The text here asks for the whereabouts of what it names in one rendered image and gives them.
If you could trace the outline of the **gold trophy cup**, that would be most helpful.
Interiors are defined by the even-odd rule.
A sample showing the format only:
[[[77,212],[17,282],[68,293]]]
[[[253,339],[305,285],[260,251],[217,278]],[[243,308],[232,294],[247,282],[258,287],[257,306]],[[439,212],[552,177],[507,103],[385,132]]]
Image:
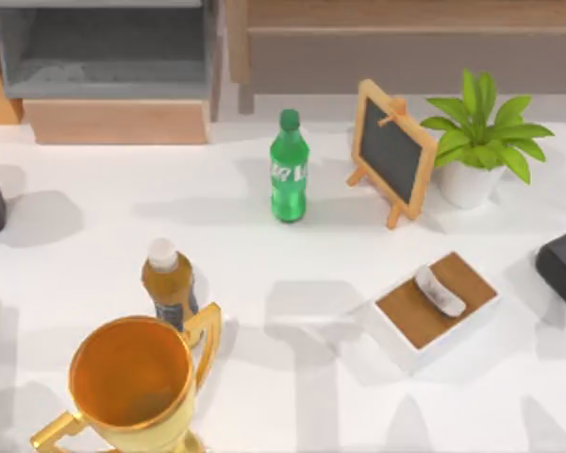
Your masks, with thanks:
[[[210,371],[222,331],[211,303],[181,331],[149,316],[108,322],[74,354],[69,390],[77,411],[61,414],[30,440],[38,453],[92,428],[109,448],[97,453],[206,453],[190,429],[195,398]]]

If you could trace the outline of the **green bottle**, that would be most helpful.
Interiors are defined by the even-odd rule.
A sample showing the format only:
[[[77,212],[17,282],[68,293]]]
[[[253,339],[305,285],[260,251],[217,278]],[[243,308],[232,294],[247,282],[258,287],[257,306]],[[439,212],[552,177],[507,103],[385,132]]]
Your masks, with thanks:
[[[309,147],[296,109],[283,109],[270,148],[271,209],[281,222],[301,220],[306,212]]]

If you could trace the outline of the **wooden framed blackboard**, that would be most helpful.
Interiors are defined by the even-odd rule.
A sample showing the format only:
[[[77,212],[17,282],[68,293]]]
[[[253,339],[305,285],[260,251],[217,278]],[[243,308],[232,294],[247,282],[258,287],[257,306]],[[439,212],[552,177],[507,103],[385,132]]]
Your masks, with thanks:
[[[349,186],[369,178],[390,204],[387,228],[404,215],[414,220],[425,201],[437,140],[408,114],[407,101],[386,94],[371,79],[358,85]]]

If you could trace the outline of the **pale wooden drawer front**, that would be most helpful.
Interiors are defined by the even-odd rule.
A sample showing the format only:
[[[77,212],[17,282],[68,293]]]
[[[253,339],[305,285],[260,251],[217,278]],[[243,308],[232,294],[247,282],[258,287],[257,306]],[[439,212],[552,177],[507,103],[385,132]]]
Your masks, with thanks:
[[[26,99],[25,117],[41,144],[204,144],[207,101]]]

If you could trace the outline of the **green plant in white pot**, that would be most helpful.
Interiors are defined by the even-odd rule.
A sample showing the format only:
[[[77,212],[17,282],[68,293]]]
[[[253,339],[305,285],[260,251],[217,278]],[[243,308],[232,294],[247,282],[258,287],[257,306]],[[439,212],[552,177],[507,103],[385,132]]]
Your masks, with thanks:
[[[441,171],[439,189],[457,208],[470,210],[484,204],[505,171],[530,184],[528,161],[546,161],[538,140],[554,132],[524,120],[532,97],[515,95],[501,106],[496,101],[492,75],[476,75],[468,69],[462,74],[460,97],[427,99],[440,113],[423,119],[421,126],[441,133],[435,159]]]

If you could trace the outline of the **wooden shelf unit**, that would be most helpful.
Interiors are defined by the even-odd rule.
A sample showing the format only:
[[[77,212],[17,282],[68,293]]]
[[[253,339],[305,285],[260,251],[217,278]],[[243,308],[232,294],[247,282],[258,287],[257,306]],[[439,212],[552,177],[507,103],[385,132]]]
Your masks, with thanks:
[[[231,105],[348,116],[358,83],[421,99],[464,69],[566,104],[566,0],[224,0]]]

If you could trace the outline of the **wooden coaster with white rim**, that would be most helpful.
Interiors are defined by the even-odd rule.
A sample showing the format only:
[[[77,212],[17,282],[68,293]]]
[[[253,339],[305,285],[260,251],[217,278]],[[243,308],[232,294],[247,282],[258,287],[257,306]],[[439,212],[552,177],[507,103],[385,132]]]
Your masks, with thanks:
[[[467,305],[465,312],[452,318],[440,312],[417,287],[414,276],[403,281],[373,303],[372,320],[380,320],[385,330],[400,341],[398,348],[410,356],[422,356],[473,331],[499,299],[499,293],[459,253],[451,252],[426,265],[438,280]]]

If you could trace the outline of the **white computer mouse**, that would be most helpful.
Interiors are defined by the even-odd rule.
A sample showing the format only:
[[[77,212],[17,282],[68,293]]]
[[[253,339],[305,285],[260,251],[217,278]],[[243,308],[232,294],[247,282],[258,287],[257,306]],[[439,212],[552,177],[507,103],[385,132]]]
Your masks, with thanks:
[[[421,266],[414,281],[425,297],[443,314],[457,318],[465,312],[466,303],[446,288],[428,266]]]

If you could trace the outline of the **brown bottle with white cap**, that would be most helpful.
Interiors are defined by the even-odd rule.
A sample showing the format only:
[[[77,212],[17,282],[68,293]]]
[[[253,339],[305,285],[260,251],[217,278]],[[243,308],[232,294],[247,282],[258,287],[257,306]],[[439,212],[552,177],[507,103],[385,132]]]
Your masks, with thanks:
[[[169,239],[157,238],[150,243],[141,282],[154,303],[157,318],[178,331],[183,331],[184,322],[198,313],[191,262]]]

